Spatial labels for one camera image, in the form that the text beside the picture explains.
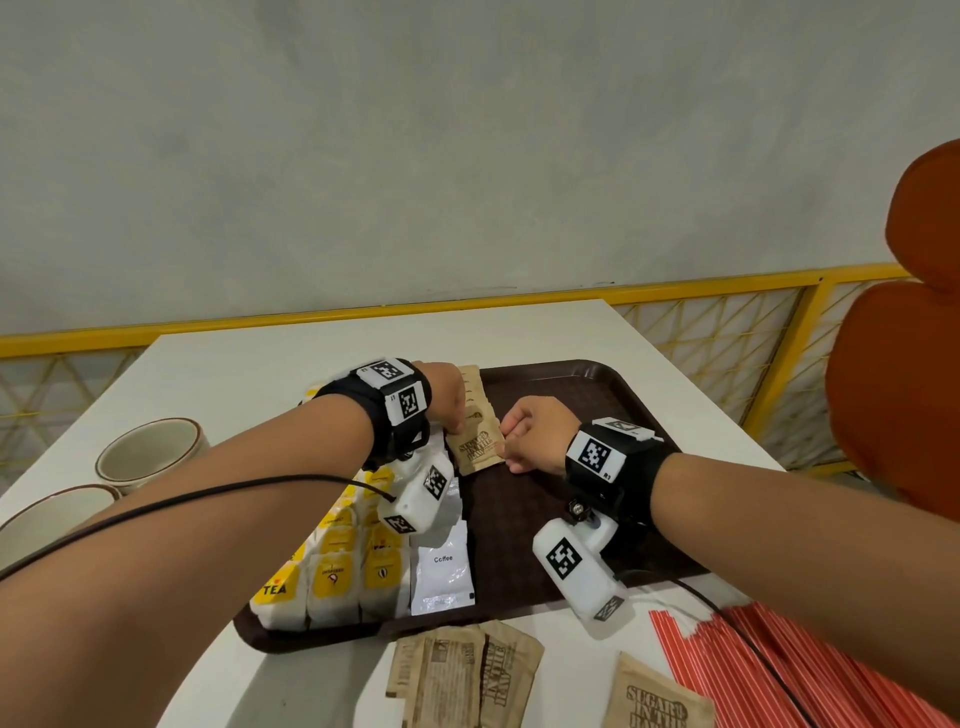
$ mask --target brown paper packet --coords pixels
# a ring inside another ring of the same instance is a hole
[[[621,652],[602,728],[713,728],[713,702]]]
[[[418,643],[403,728],[476,728],[486,636],[478,627],[440,627]]]
[[[410,685],[410,669],[413,667],[417,645],[423,635],[401,637],[396,641],[394,661],[390,663],[390,676],[387,678],[387,697],[406,697]]]
[[[467,389],[467,427],[459,435],[447,435],[446,443],[457,461],[460,475],[469,475],[503,462],[495,447],[504,439],[500,421],[483,391],[480,368],[468,364],[460,367],[460,374]]]
[[[480,625],[487,635],[480,684],[482,728],[519,728],[543,657],[539,640],[501,621]]]

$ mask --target gray concrete wall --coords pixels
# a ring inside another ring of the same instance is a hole
[[[3,0],[0,333],[889,259],[955,0]]]

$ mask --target person's left arm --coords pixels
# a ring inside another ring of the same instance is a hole
[[[459,430],[459,370],[415,366],[433,391],[427,417]],[[258,477],[353,477],[372,445],[364,409],[323,396],[210,449],[96,520]],[[119,523],[0,582],[2,722],[155,725],[207,646],[343,489],[290,482],[205,497]]]

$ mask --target black wristband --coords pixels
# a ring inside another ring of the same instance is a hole
[[[581,425],[566,452],[566,478],[580,499],[618,523],[656,529],[650,496],[675,450],[653,430],[611,417]]]
[[[370,417],[373,449],[365,470],[402,458],[430,437],[426,420],[433,400],[430,382],[406,359],[377,359],[337,375],[314,399],[332,394],[350,397]]]

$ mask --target cup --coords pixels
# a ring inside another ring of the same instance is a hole
[[[97,458],[97,477],[126,495],[209,449],[204,429],[185,417],[154,420],[120,435]]]
[[[31,503],[0,525],[0,569],[48,546],[120,499],[109,485],[78,485]]]

